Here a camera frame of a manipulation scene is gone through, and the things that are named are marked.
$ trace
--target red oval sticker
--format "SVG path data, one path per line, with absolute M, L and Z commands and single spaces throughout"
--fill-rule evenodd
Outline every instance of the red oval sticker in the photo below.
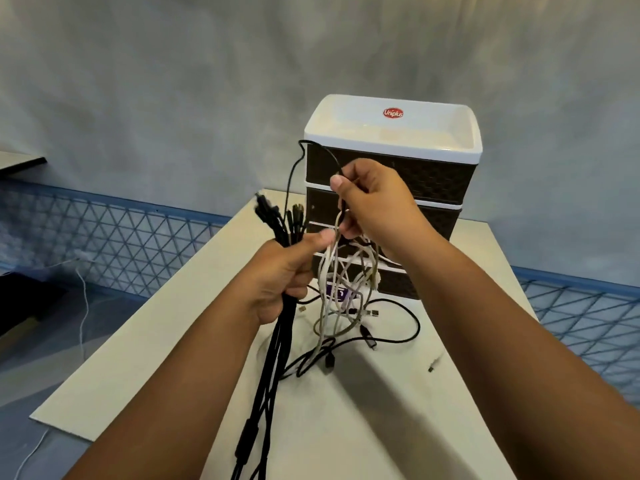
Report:
M 389 107 L 385 109 L 385 112 L 382 114 L 384 114 L 386 118 L 395 120 L 396 118 L 402 118 L 404 116 L 404 111 L 399 107 Z

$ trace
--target fingernail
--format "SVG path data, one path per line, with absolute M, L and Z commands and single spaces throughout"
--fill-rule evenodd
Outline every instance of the fingernail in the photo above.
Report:
M 328 245 L 333 241 L 335 231 L 333 229 L 322 229 L 322 231 L 320 231 L 320 236 L 322 237 L 322 240 Z
M 340 175 L 334 175 L 329 180 L 329 184 L 331 185 L 331 190 L 334 192 L 340 188 L 340 184 L 342 183 L 342 177 Z

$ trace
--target person's left hand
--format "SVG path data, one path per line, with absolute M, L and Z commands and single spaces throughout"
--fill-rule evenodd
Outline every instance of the person's left hand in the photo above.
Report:
M 327 249 L 334 238 L 332 229 L 324 229 L 305 234 L 301 242 L 289 248 L 267 241 L 230 286 L 244 290 L 243 299 L 260 324 L 271 323 L 282 311 L 283 292 L 298 299 L 306 297 L 307 285 L 313 278 L 311 258 Z

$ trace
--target person's left arm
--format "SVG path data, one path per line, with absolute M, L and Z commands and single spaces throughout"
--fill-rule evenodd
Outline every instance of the person's left arm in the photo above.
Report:
M 258 327 L 276 320 L 283 292 L 306 295 L 327 231 L 290 248 L 265 243 L 65 480 L 199 478 Z

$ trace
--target hand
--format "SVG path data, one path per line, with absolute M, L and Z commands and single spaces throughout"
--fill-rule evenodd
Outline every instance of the hand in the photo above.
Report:
M 389 259 L 402 263 L 403 250 L 411 247 L 416 236 L 435 233 L 396 170 L 357 159 L 342 172 L 344 177 L 331 177 L 331 188 L 349 207 L 340 225 L 347 239 L 364 233 L 382 246 Z
M 325 229 L 305 234 L 289 248 L 267 241 L 236 275 L 229 288 L 236 290 L 260 324 L 271 323 L 282 311 L 282 293 L 302 299 L 313 278 L 311 258 L 333 243 L 335 233 Z

